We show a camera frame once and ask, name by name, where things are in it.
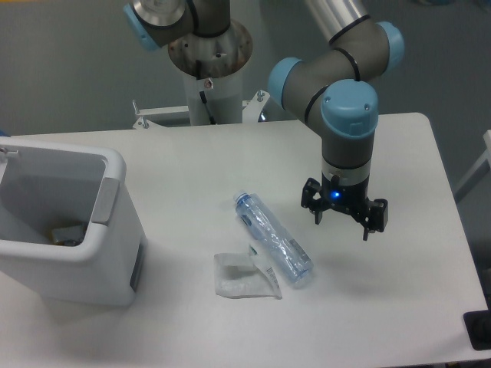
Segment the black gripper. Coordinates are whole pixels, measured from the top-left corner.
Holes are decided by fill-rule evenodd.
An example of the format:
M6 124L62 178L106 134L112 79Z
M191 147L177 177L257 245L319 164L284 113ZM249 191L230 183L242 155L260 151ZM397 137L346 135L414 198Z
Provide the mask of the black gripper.
M388 222L388 201L370 200L368 183L369 176L352 186L332 186L325 175L322 175L322 185L308 178L302 189L301 207L314 215L316 225L321 223L323 212L328 209L351 215L363 226L363 240L367 241L369 234L383 232Z

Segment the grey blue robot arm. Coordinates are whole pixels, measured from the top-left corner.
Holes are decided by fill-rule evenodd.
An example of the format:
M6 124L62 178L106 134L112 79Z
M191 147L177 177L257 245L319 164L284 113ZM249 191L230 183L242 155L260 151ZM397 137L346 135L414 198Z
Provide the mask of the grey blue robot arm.
M287 57L272 69L267 91L321 138L322 177L309 179L301 205L316 219L327 210L351 216L365 234L382 232L385 199L369 199L378 98L370 80L397 66L404 39L374 22L359 1L307 4L329 49L314 61ZM252 37L230 15L228 1L131 1L124 14L149 51L166 48L186 82L193 125L241 123L241 73Z

